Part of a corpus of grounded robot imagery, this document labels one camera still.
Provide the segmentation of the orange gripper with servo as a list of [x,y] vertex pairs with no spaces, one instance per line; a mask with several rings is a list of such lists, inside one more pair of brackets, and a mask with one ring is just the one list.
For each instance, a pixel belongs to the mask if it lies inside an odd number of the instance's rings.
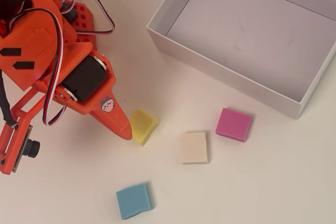
[[90,42],[67,43],[52,100],[90,114],[115,135],[132,139],[132,129],[112,93],[115,76],[109,60]]

